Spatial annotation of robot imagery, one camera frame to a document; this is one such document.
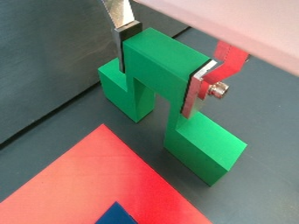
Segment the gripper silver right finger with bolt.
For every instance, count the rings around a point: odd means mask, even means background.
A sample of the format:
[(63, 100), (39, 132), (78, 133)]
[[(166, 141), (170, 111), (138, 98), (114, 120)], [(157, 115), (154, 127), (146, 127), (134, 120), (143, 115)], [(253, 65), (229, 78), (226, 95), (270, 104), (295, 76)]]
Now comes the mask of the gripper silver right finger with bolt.
[(198, 99), (203, 101), (209, 95), (218, 99), (223, 98), (230, 87), (222, 81), (242, 70), (247, 59), (247, 52), (230, 43), (219, 41), (214, 59), (210, 59), (203, 64), (190, 78), (182, 105), (182, 115), (186, 118), (193, 116), (193, 109)]

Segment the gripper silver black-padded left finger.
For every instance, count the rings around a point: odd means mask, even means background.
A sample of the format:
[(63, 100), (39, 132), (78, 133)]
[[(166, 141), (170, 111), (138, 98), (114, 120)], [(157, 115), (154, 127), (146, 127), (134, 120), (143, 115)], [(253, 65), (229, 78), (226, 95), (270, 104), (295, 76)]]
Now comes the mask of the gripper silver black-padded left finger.
[(143, 30), (143, 24), (137, 21), (130, 0), (101, 0), (101, 2), (106, 7), (107, 16), (111, 21), (119, 70), (123, 73), (126, 71), (123, 43)]

